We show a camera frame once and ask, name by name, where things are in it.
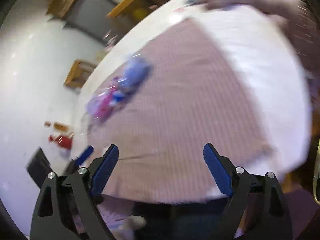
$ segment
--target tabletop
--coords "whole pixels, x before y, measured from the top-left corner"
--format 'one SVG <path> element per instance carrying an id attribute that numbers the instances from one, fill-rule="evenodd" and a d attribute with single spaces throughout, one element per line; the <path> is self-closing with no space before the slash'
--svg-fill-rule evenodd
<path id="1" fill-rule="evenodd" d="M 87 145 L 85 105 L 99 85 L 148 41 L 186 17 L 193 18 L 220 45 L 231 67 L 250 90 L 261 126 L 273 154 L 252 160 L 244 168 L 278 178 L 301 165 L 310 139 L 311 110 L 304 71 L 289 41 L 261 12 L 248 6 L 206 12 L 203 6 L 183 8 L 171 0 L 130 30 L 106 55 L 84 84 L 73 126 L 72 157 Z M 204 197 L 221 197 L 215 187 Z"/>

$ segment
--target red bottle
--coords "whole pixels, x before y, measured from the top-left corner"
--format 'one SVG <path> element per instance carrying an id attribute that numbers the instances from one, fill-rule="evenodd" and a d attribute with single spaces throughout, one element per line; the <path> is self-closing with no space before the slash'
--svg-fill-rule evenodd
<path id="1" fill-rule="evenodd" d="M 50 135 L 48 137 L 48 140 L 50 142 L 57 143 L 57 145 L 61 148 L 65 148 L 68 150 L 71 150 L 72 148 L 72 138 L 69 138 L 67 136 L 59 135 L 57 137 L 54 137 L 53 135 Z"/>

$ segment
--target striped towel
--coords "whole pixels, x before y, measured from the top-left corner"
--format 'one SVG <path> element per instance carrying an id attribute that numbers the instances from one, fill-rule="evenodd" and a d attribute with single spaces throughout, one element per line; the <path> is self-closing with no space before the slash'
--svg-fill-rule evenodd
<path id="1" fill-rule="evenodd" d="M 203 160 L 206 143 L 234 165 L 268 151 L 250 94 L 191 19 L 139 53 L 153 65 L 148 79 L 124 109 L 103 125 L 92 123 L 88 134 L 92 159 L 112 143 L 119 147 L 104 194 L 152 203 L 203 201 L 216 186 Z"/>

